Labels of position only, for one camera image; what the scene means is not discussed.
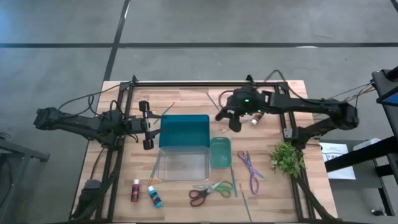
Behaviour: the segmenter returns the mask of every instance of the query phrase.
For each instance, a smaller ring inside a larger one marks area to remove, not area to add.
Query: red-handled scissors
[[[207,195],[209,195],[217,186],[219,186],[224,180],[213,184],[211,187],[206,190],[191,190],[189,191],[189,197],[191,200],[191,206],[197,207],[203,203],[205,203]]]
[[[251,160],[250,160],[250,155],[249,152],[246,152],[246,155],[243,151],[238,152],[238,156],[239,158],[241,158],[243,160],[243,162],[246,164],[246,167],[249,169],[250,172],[250,189],[251,189],[251,193],[252,194],[257,194],[257,192],[259,191],[259,180],[257,179],[257,177],[254,174],[257,174],[258,176],[264,178],[264,176],[262,174],[260,174],[260,172],[258,172],[257,170],[255,170],[251,164]],[[254,190],[253,187],[253,182],[256,183],[256,189]]]

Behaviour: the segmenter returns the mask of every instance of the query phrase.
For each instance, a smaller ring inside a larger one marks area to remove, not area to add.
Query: white paper
[[[322,146],[322,156],[323,161],[329,161],[336,157],[348,153],[347,145],[345,144],[332,144],[320,142]],[[345,180],[355,180],[355,173],[353,167],[346,167],[340,170],[335,170],[328,173],[329,179],[345,179]]]

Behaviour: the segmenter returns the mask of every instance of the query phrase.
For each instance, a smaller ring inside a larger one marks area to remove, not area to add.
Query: purple scissors
[[[243,160],[243,162],[246,164],[246,167],[249,169],[251,193],[257,194],[257,192],[259,191],[259,180],[257,179],[257,177],[254,176],[254,174],[257,174],[258,176],[260,176],[262,178],[264,178],[264,176],[262,174],[260,174],[260,172],[255,170],[253,168],[253,166],[251,165],[249,152],[246,151],[246,155],[245,155],[245,153],[243,151],[240,151],[240,152],[238,152],[238,156],[239,156],[239,158],[241,158]],[[256,190],[253,189],[253,182],[255,182],[257,185]]]

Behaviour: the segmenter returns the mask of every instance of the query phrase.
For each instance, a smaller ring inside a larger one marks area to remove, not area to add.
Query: scissors
[[[238,152],[239,158],[243,160],[243,162],[246,164],[246,167],[249,169],[250,172],[250,189],[252,194],[257,194],[259,191],[259,180],[254,174],[257,174],[259,177],[264,178],[260,172],[258,172],[256,169],[253,168],[250,160],[250,155],[249,152],[246,151],[246,154],[243,151]],[[256,190],[253,188],[253,182],[256,183],[257,187]]]
[[[197,206],[205,203],[205,199],[206,199],[207,195],[209,195],[212,191],[214,191],[214,189],[216,189],[217,186],[219,186],[222,182],[223,182],[223,180],[211,185],[206,190],[201,190],[201,191],[191,190],[191,191],[189,191],[189,197],[192,199],[191,206],[197,207]]]
[[[230,198],[231,197],[231,191],[233,190],[233,184],[228,181],[222,181],[222,183],[216,187],[216,191],[218,191],[224,198]],[[207,189],[211,187],[211,185],[194,185],[194,188],[199,188],[199,189]]]

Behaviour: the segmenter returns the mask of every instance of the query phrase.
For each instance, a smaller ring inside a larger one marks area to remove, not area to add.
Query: paint bottle
[[[264,112],[261,112],[261,113],[259,113],[259,114],[256,114],[256,115],[254,116],[253,120],[251,121],[251,123],[252,123],[253,125],[256,125],[256,124],[259,122],[259,120],[262,118],[262,115],[264,115]]]
[[[153,186],[148,187],[148,193],[150,198],[154,202],[155,207],[159,208],[160,206],[162,206],[163,202],[160,200],[160,197]]]
[[[134,180],[131,190],[131,202],[138,202],[139,180]]]

